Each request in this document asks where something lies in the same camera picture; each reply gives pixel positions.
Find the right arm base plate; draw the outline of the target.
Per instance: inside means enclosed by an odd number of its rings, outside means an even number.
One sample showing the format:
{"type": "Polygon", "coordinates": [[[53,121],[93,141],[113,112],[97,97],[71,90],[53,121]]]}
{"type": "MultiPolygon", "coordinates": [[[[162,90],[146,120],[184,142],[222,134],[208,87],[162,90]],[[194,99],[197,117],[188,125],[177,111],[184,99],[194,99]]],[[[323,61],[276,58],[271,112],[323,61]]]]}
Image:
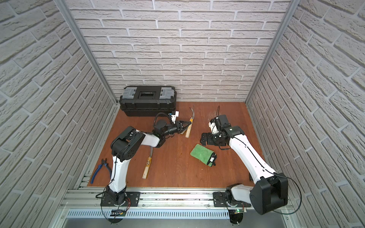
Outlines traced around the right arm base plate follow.
{"type": "Polygon", "coordinates": [[[243,201],[235,200],[230,193],[214,192],[213,193],[214,207],[228,207],[228,208],[250,208],[251,204],[243,201]]]}

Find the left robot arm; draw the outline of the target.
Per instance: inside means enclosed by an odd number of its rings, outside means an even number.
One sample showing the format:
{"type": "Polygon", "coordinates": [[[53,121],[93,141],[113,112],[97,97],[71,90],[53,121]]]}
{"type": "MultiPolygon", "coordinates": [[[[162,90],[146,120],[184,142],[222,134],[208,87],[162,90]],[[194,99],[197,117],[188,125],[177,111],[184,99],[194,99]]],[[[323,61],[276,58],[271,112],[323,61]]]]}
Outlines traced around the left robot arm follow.
{"type": "Polygon", "coordinates": [[[112,143],[113,170],[111,180],[106,187],[110,195],[120,196],[126,189],[126,175],[130,160],[134,157],[141,145],[160,148],[167,136],[184,132],[192,123],[190,121],[172,121],[167,123],[159,120],[154,123],[151,133],[146,133],[127,127],[112,143]]]}

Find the green rag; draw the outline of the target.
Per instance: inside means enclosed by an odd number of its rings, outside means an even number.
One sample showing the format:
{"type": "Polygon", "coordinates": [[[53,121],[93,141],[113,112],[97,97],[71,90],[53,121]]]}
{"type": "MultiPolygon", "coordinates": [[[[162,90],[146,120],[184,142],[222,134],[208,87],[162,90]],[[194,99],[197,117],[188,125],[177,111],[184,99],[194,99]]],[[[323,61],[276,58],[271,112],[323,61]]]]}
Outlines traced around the green rag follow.
{"type": "Polygon", "coordinates": [[[212,166],[216,165],[215,161],[217,159],[217,154],[214,151],[212,151],[200,144],[197,144],[193,148],[190,155],[192,157],[200,160],[202,163],[206,164],[207,166],[212,167],[212,166]]]}

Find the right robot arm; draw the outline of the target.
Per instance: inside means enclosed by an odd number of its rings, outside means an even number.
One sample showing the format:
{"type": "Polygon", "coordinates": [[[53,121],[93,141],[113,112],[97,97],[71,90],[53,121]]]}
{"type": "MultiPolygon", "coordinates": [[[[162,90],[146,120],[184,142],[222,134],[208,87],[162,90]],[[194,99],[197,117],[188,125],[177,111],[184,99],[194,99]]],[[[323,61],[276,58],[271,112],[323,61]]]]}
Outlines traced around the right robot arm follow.
{"type": "Polygon", "coordinates": [[[256,152],[244,131],[239,126],[231,126],[226,115],[210,120],[211,133],[208,144],[228,145],[240,157],[248,169],[254,186],[235,184],[226,188],[225,199],[230,206],[245,202],[263,215],[288,204],[288,178],[277,174],[256,152]]]}

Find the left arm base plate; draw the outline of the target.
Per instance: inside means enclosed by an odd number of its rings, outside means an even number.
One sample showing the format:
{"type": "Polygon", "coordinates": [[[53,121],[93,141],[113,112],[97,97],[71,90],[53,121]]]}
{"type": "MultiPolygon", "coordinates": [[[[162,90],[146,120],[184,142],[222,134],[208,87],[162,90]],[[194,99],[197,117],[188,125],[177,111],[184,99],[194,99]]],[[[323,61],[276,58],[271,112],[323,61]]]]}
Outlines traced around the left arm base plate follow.
{"type": "Polygon", "coordinates": [[[121,206],[137,207],[139,203],[140,192],[122,192],[121,194],[109,194],[107,192],[100,193],[96,198],[101,199],[102,207],[121,206]]]}

